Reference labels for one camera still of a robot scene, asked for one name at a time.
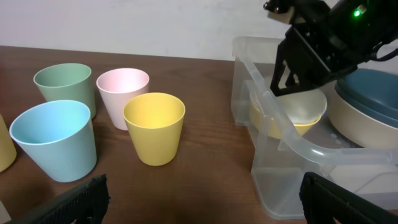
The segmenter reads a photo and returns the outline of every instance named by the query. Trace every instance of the transparent storage box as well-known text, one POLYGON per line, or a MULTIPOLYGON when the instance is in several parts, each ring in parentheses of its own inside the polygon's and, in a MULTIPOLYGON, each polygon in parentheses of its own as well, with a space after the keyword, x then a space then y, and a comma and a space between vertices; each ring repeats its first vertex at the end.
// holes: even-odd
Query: transparent storage box
MULTIPOLYGON (((251 175, 267 214, 276 219, 304 217, 299 190, 308 171, 382 208, 398 209, 398 149, 356 146, 333 128, 327 111, 307 133, 298 134, 265 81, 273 74, 279 42, 254 37, 238 37, 233 42, 231 109, 236 124, 248 127, 256 148, 251 175), (251 100, 261 112, 257 127, 250 119, 251 100), (269 137, 271 121, 280 129, 280 139, 269 137)), ((362 67, 374 68, 371 63, 362 67)), ((321 90, 328 98, 333 84, 321 90)))

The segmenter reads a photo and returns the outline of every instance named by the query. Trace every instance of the wooden table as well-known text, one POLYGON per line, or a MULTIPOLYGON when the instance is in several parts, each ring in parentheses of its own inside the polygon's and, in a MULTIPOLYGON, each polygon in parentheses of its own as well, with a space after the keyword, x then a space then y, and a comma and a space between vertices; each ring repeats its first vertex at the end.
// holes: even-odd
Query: wooden table
POLYGON ((187 112, 178 153, 164 166, 143 164, 96 90, 96 167, 79 181, 58 183, 17 147, 16 161, 0 173, 0 200, 12 218, 107 174, 111 201, 103 223, 306 223, 274 220, 258 201, 250 176, 254 147, 230 110, 233 62, 0 47, 0 113, 8 126, 45 102, 35 73, 65 62, 90 66, 94 80, 114 68, 138 68, 149 74, 150 91, 180 98, 187 112))

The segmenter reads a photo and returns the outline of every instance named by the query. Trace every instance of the green cup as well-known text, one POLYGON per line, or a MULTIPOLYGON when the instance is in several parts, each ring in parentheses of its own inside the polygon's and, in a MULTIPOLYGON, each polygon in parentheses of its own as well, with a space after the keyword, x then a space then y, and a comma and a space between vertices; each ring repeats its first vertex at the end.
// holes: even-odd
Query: green cup
POLYGON ((94 88, 91 68, 79 63, 64 63, 36 73, 33 81, 45 100, 76 100, 87 105, 91 119, 95 116, 94 88))

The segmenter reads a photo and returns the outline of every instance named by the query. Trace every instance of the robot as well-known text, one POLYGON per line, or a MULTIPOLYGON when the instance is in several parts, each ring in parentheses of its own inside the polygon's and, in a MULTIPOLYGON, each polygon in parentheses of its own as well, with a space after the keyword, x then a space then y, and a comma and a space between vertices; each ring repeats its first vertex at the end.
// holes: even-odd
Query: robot
POLYGON ((383 62, 378 50, 398 39, 398 0, 340 0, 332 9, 319 0, 270 0, 269 17, 291 24, 278 46, 271 90, 275 96, 316 89, 349 75, 358 64, 383 62), (285 88, 279 83, 290 72, 285 88))

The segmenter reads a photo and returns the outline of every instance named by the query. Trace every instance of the blue cup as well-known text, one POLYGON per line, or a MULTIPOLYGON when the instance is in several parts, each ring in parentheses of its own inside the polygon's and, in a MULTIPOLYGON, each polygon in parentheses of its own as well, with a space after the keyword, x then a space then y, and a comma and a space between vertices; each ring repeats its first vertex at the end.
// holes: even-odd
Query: blue cup
POLYGON ((58 100, 37 105, 12 122, 10 135, 58 182, 78 180, 96 164, 90 109, 79 101, 58 100))

